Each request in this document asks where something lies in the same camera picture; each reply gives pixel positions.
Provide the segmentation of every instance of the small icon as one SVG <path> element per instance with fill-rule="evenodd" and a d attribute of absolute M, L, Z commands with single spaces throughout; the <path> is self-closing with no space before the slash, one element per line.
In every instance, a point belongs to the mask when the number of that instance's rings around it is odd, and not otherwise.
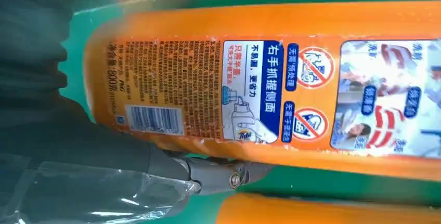
<path fill-rule="evenodd" d="M 222 87 L 222 104 L 227 105 L 231 102 L 237 102 L 238 96 L 237 91 L 231 90 L 228 86 Z"/>
<path fill-rule="evenodd" d="M 334 60 L 324 49 L 307 47 L 300 51 L 298 83 L 306 88 L 325 85 L 334 74 Z"/>
<path fill-rule="evenodd" d="M 125 124 L 125 117 L 124 116 L 116 116 L 116 122 L 119 125 L 124 125 Z"/>
<path fill-rule="evenodd" d="M 328 129 L 328 119 L 317 109 L 300 109 L 296 111 L 294 118 L 293 134 L 302 141 L 318 139 Z"/>

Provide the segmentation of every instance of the metal bolt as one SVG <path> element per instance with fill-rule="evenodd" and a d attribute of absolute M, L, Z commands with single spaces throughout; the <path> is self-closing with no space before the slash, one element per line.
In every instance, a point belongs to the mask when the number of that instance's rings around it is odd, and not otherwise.
<path fill-rule="evenodd" d="M 240 185 L 240 175 L 238 172 L 233 172 L 230 176 L 230 187 L 236 189 Z"/>

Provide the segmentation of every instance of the plastic wrap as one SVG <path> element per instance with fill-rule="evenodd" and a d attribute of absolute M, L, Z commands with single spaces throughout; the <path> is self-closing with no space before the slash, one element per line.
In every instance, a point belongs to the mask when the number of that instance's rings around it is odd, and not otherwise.
<path fill-rule="evenodd" d="M 197 193 L 191 181 L 140 172 L 2 156 L 0 223 L 137 223 L 173 214 Z"/>

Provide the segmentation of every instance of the detergent bottle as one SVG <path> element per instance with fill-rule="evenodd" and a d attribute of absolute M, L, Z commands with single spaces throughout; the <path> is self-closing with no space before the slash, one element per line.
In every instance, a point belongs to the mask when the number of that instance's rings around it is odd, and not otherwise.
<path fill-rule="evenodd" d="M 234 130 L 234 140 L 256 141 L 256 134 L 250 129 L 242 128 L 245 124 L 254 124 L 254 115 L 250 110 L 250 105 L 239 98 L 235 103 L 235 110 L 231 115 L 231 122 Z"/>
<path fill-rule="evenodd" d="M 97 123 L 182 150 L 441 180 L 441 2 L 130 14 L 85 51 Z"/>

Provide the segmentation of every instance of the white label area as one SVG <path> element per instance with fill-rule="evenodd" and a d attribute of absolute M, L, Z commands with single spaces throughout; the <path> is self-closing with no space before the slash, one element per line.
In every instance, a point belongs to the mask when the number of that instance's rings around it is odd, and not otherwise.
<path fill-rule="evenodd" d="M 331 145 L 441 158 L 439 41 L 349 41 L 341 48 Z"/>
<path fill-rule="evenodd" d="M 224 138 L 256 141 L 246 127 L 260 118 L 263 41 L 225 41 L 222 75 Z"/>

